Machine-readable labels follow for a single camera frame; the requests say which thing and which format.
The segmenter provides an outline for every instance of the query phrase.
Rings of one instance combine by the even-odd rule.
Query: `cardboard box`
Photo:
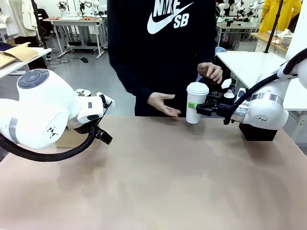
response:
[[[0,68],[10,64],[11,62],[20,60],[27,62],[38,55],[38,53],[27,47],[29,43],[24,43],[22,45],[15,46],[6,51],[0,52]]]
[[[60,139],[56,142],[56,147],[58,148],[75,148],[81,145],[88,134],[79,134],[74,130],[65,130]],[[100,140],[95,139],[93,143],[90,145],[90,149],[97,149],[100,144]]]

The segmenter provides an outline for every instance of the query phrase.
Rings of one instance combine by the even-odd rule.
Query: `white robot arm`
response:
[[[224,0],[224,3],[219,4],[219,9],[220,9],[220,16],[217,19],[218,23],[221,23],[224,21],[224,17],[225,17],[225,9],[229,8],[229,3],[228,0]]]
[[[257,83],[274,75],[276,80],[253,93],[248,109],[240,106],[236,109],[235,120],[240,118],[239,121],[243,124],[263,129],[282,129],[289,116],[288,111],[283,108],[283,101],[290,81],[298,78],[307,89],[307,49],[281,65],[274,73],[260,75]]]
[[[266,130],[279,130],[287,122],[289,113],[283,101],[290,81],[299,78],[307,89],[307,48],[273,73],[260,75],[257,83],[246,93],[239,95],[233,105],[212,103],[212,100],[195,107],[197,113],[211,116],[212,112],[230,121],[249,124]]]
[[[249,6],[249,13],[248,16],[251,16],[251,21],[256,21],[258,19],[258,12],[262,10],[264,4],[264,0],[256,0],[254,3],[250,4]]]
[[[84,11],[85,6],[91,8],[92,13],[98,12],[98,7],[100,6],[99,0],[79,0],[80,10]]]
[[[66,127],[89,133],[88,124],[99,121],[110,106],[115,106],[114,100],[102,93],[79,97],[66,81],[48,69],[24,74],[17,81],[17,89],[19,101],[0,99],[0,134],[37,150],[56,142]],[[104,135],[100,139],[109,144],[112,138]]]
[[[225,9],[229,8],[228,0],[224,0],[224,3],[219,4],[220,16],[225,16]]]
[[[66,11],[67,1],[66,0],[58,1],[57,6],[59,7],[60,11],[64,12]]]
[[[243,0],[236,0],[235,2],[235,10],[238,15],[244,17],[245,16],[245,8],[243,7]]]

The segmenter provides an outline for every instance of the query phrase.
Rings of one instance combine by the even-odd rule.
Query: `yellow jacket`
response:
[[[259,32],[264,33],[272,30],[279,7],[279,2],[279,0],[265,0],[262,9],[262,23]],[[291,19],[301,11],[301,8],[302,3],[300,0],[283,0],[283,7],[276,30],[284,31],[286,28],[288,28]]]

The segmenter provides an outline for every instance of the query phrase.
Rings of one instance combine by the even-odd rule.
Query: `green label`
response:
[[[196,106],[197,106],[197,105],[198,105],[198,104],[196,104],[196,103],[189,102],[188,107],[191,108],[191,109],[196,109]]]

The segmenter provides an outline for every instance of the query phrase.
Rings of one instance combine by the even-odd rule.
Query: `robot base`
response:
[[[256,128],[249,124],[239,124],[242,134],[247,141],[273,141],[277,130]]]

